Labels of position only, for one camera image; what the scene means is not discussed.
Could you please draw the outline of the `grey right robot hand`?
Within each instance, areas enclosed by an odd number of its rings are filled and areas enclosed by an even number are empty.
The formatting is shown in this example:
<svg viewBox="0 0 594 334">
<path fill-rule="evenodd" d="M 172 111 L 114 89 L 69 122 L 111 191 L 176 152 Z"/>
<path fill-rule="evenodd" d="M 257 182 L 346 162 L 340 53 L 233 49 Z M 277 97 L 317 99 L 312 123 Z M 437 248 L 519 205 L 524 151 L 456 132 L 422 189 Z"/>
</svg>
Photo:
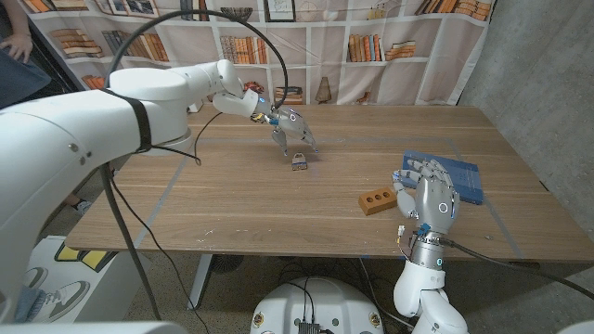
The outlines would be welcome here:
<svg viewBox="0 0 594 334">
<path fill-rule="evenodd" d="M 409 160 L 407 170 L 393 172 L 393 186 L 397 206 L 406 218 L 417 220 L 417 226 L 427 224 L 431 230 L 447 235 L 459 212 L 459 193 L 450 174 L 436 160 Z M 417 182 L 415 197 L 402 183 L 405 178 Z"/>
</svg>

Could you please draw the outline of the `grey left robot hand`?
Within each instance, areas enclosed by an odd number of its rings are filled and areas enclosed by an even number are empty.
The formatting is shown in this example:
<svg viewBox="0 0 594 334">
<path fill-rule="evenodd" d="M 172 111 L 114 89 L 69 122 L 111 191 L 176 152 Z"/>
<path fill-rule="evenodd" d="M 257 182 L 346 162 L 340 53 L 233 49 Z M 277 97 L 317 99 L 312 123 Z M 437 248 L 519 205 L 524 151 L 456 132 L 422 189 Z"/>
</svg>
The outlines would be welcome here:
<svg viewBox="0 0 594 334">
<path fill-rule="evenodd" d="M 272 138 L 279 144 L 284 156 L 288 155 L 288 136 L 303 141 L 317 151 L 316 140 L 305 118 L 294 109 L 271 109 L 266 121 L 273 126 Z"/>
</svg>

